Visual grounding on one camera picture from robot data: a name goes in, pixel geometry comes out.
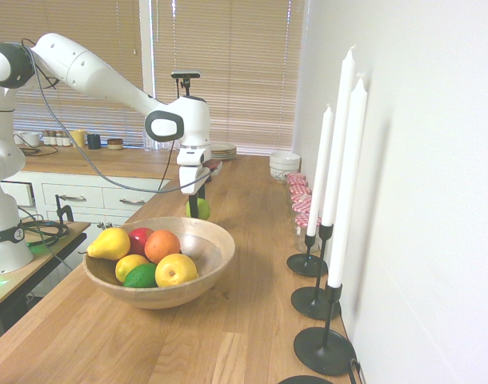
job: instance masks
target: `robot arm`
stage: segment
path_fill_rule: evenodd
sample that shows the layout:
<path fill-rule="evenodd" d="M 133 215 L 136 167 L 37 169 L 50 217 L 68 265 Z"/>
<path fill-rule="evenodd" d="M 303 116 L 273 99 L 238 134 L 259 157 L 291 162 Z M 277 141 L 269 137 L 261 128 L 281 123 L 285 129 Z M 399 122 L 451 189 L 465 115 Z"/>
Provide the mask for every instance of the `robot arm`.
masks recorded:
<path fill-rule="evenodd" d="M 182 188 L 190 196 L 191 205 L 197 206 L 198 190 L 204 193 L 202 176 L 209 173 L 203 163 L 211 158 L 210 113 L 204 100 L 185 96 L 163 104 L 88 49 L 58 34 L 44 35 L 30 50 L 32 54 L 20 44 L 0 43 L 0 181 L 25 165 L 25 158 L 13 140 L 14 97 L 18 88 L 28 82 L 27 86 L 32 86 L 35 62 L 47 75 L 88 97 L 119 102 L 145 115 L 146 132 L 152 139 L 179 140 L 180 185 L 200 179 Z M 0 273 L 21 268 L 31 260 L 32 254 L 23 241 L 16 201 L 0 187 Z"/>

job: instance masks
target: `window blinds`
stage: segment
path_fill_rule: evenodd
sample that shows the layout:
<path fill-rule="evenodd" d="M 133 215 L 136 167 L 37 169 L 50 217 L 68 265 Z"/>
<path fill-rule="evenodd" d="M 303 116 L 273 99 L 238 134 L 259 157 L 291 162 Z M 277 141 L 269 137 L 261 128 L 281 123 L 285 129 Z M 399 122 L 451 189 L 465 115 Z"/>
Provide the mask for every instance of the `window blinds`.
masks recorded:
<path fill-rule="evenodd" d="M 36 42 L 49 32 L 85 46 L 142 89 L 138 0 L 0 0 L 0 42 Z M 98 133 L 102 142 L 123 138 L 127 145 L 142 146 L 144 116 L 117 103 L 88 99 L 64 84 L 56 87 L 46 96 L 66 128 Z M 14 128 L 60 129 L 37 90 L 18 92 Z"/>
<path fill-rule="evenodd" d="M 153 0 L 158 99 L 176 99 L 173 69 L 198 69 L 190 93 L 210 106 L 213 142 L 290 150 L 303 11 L 304 0 Z"/>

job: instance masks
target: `white wall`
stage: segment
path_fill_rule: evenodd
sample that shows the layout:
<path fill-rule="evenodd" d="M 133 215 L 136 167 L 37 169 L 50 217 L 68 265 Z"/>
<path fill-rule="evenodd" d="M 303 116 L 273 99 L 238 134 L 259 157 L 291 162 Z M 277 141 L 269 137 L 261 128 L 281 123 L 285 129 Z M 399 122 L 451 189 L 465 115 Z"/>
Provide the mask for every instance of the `white wall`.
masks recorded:
<path fill-rule="evenodd" d="M 342 296 L 367 382 L 488 383 L 488 1 L 307 1 L 311 182 L 354 44 L 369 80 Z"/>

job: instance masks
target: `lemon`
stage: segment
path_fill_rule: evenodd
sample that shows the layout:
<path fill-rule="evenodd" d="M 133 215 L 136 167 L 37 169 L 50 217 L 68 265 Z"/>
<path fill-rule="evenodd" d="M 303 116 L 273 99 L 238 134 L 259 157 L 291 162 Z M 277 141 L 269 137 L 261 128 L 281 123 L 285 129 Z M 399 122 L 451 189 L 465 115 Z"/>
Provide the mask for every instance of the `lemon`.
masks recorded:
<path fill-rule="evenodd" d="M 170 254 L 157 264 L 155 281 L 158 286 L 176 286 L 198 278 L 196 265 L 184 254 Z"/>
<path fill-rule="evenodd" d="M 126 276 L 123 286 L 129 288 L 153 288 L 157 286 L 155 282 L 155 268 L 153 263 L 141 264 L 132 269 Z"/>
<path fill-rule="evenodd" d="M 116 279 L 120 282 L 125 282 L 126 276 L 131 272 L 136 266 L 141 264 L 148 264 L 149 261 L 144 256 L 140 254 L 129 254 L 124 258 L 120 258 L 116 264 Z"/>

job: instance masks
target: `wooden bowl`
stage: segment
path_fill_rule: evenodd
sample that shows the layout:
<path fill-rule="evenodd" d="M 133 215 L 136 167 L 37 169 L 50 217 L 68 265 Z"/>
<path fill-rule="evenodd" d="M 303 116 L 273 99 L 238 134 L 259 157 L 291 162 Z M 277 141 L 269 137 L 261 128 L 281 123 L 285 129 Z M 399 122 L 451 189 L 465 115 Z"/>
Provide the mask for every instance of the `wooden bowl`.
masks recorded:
<path fill-rule="evenodd" d="M 235 253 L 235 242 L 220 226 L 196 218 L 150 218 L 124 224 L 127 232 L 135 228 L 170 230 L 180 239 L 182 252 L 191 257 L 199 278 L 164 288 L 127 288 L 116 279 L 116 262 L 84 256 L 84 269 L 90 279 L 114 298 L 139 308 L 161 309 L 180 306 L 211 288 L 224 274 Z"/>

